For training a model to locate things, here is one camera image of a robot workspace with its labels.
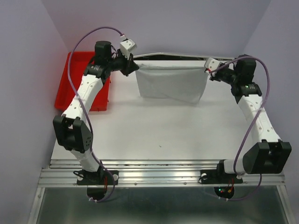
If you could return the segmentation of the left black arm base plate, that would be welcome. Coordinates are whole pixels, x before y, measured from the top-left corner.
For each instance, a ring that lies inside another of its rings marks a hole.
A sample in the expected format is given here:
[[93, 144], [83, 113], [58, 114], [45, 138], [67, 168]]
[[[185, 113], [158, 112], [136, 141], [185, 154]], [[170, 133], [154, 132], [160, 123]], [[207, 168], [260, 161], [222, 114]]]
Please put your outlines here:
[[99, 172], [87, 172], [85, 170], [74, 171], [73, 174], [77, 177], [77, 185], [88, 186], [88, 185], [117, 185], [118, 184], [118, 170], [110, 171], [111, 175], [105, 171], [100, 170]]

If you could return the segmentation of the aluminium front rail frame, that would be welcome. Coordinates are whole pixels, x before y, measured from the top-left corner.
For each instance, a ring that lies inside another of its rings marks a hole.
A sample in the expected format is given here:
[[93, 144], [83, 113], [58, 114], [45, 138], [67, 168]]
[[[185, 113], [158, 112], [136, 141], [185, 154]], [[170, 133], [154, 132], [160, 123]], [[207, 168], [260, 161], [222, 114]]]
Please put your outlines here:
[[[217, 160], [104, 160], [108, 170], [118, 170], [118, 188], [199, 187], [203, 169], [215, 169]], [[52, 159], [43, 169], [38, 187], [76, 187], [73, 171], [81, 166], [75, 159]]]

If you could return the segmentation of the red plastic tray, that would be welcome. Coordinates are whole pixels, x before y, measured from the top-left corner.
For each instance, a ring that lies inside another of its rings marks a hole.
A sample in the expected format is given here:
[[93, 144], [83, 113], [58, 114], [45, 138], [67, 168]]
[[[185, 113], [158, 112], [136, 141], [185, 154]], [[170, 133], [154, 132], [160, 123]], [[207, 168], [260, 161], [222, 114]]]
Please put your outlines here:
[[[74, 52], [71, 58], [71, 80], [75, 86], [78, 88], [81, 83], [81, 78], [83, 76], [83, 72], [87, 66], [87, 63], [94, 56], [94, 52], [92, 51], [76, 51]], [[73, 89], [71, 88], [68, 76], [67, 76], [67, 66], [69, 61], [70, 54], [68, 54], [65, 62], [65, 67], [62, 73], [60, 85], [57, 91], [55, 108], [64, 111], [71, 104], [72, 99], [75, 96]], [[106, 111], [108, 105], [108, 94], [109, 94], [109, 86], [111, 80], [108, 79], [100, 92], [97, 94], [93, 104], [91, 106], [90, 111], [92, 112], [100, 112]]]

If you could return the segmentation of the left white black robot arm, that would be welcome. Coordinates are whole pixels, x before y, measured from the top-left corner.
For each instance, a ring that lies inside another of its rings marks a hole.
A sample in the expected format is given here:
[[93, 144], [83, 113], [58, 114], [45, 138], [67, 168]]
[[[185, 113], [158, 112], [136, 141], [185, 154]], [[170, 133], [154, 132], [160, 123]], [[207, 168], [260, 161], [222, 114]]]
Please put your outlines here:
[[117, 55], [112, 55], [111, 42], [97, 41], [94, 56], [87, 64], [75, 96], [61, 116], [53, 119], [57, 142], [71, 152], [82, 169], [76, 171], [78, 185], [100, 185], [107, 181], [107, 172], [92, 152], [93, 133], [87, 118], [91, 106], [114, 71], [128, 76], [139, 69], [133, 60], [136, 44], [131, 39], [120, 42]]

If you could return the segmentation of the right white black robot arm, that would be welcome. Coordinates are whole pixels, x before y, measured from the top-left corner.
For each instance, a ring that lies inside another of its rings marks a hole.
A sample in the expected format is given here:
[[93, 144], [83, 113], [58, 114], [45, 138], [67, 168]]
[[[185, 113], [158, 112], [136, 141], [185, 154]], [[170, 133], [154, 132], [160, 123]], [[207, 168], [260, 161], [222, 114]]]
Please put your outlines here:
[[[253, 81], [257, 63], [262, 65], [266, 74], [265, 94]], [[232, 175], [280, 174], [292, 147], [277, 134], [265, 109], [270, 94], [270, 75], [265, 63], [253, 56], [240, 55], [226, 63], [208, 58], [204, 68], [211, 81], [230, 85], [231, 93], [249, 125], [235, 158], [220, 160], [214, 172], [215, 178], [226, 182]]]

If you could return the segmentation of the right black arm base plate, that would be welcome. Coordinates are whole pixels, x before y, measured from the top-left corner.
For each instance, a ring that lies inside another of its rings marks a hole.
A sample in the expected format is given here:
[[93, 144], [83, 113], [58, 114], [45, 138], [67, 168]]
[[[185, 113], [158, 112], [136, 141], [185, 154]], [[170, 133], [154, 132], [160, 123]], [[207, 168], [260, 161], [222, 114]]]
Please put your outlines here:
[[201, 184], [241, 184], [242, 179], [238, 179], [235, 174], [219, 173], [216, 169], [200, 170], [199, 183]]

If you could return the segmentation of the white fabric skirt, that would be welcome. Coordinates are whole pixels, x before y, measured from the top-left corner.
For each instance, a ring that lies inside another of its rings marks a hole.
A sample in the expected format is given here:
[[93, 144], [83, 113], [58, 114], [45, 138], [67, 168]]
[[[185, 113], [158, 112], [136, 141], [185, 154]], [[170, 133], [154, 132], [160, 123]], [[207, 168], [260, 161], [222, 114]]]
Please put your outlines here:
[[197, 104], [206, 88], [208, 75], [202, 65], [140, 64], [136, 72], [143, 98], [169, 98]]

